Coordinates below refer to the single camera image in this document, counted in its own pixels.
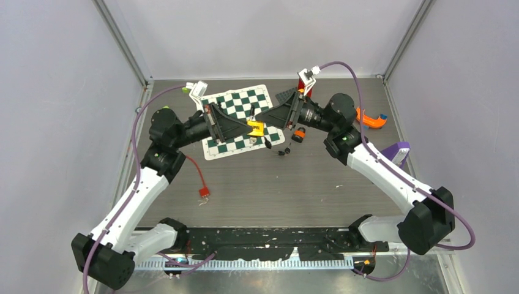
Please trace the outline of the yellow black key fob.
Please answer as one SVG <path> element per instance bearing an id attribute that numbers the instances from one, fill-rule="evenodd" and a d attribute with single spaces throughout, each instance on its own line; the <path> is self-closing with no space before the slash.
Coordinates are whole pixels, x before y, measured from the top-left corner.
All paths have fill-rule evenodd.
<path id="1" fill-rule="evenodd" d="M 255 145 L 260 137 L 264 137 L 264 123 L 256 120 L 254 105 L 250 107 L 247 125 L 252 128 L 252 131 L 248 133 L 249 142 L 251 145 Z"/>

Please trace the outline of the black keys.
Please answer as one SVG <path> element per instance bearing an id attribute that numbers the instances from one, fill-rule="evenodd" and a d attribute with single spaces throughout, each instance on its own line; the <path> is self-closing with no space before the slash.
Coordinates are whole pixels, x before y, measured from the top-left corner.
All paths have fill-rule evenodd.
<path id="1" fill-rule="evenodd" d="M 288 145 L 286 145 L 283 149 L 279 149 L 278 151 L 275 152 L 276 155 L 278 156 L 286 156 L 286 155 L 289 155 L 291 153 L 291 143 L 289 143 Z"/>

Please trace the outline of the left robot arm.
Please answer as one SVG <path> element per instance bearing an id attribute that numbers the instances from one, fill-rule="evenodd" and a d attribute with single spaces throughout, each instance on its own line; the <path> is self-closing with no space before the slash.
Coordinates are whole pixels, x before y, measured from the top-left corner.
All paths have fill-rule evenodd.
<path id="1" fill-rule="evenodd" d="M 187 248 L 186 226 L 167 218 L 149 233 L 131 235 L 154 200 L 173 182 L 186 160 L 181 148 L 212 138 L 224 143 L 247 135 L 252 127 L 245 119 L 228 116 L 215 103 L 205 105 L 186 122 L 170 108 L 157 110 L 151 118 L 151 145 L 134 180 L 98 226 L 87 235 L 77 233 L 71 247 L 83 280 L 92 278 L 119 290 L 131 278 L 137 264 L 169 249 L 179 254 Z"/>

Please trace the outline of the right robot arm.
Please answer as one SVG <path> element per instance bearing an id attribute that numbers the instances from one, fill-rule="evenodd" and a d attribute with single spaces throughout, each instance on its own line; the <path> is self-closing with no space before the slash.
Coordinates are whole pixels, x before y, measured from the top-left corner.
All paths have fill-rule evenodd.
<path id="1" fill-rule="evenodd" d="M 400 217 L 366 215 L 350 229 L 349 243 L 357 251 L 366 251 L 376 241 L 404 244 L 411 252 L 426 254 L 443 247 L 441 240 L 455 229 L 454 199 L 445 187 L 434 189 L 396 166 L 368 141 L 354 125 L 357 116 L 353 99 L 334 94 L 325 107 L 299 91 L 279 105 L 257 112 L 255 107 L 238 118 L 239 127 L 232 136 L 255 131 L 252 123 L 287 129 L 295 123 L 327 134 L 324 145 L 331 157 L 359 172 L 381 189 L 400 208 Z"/>

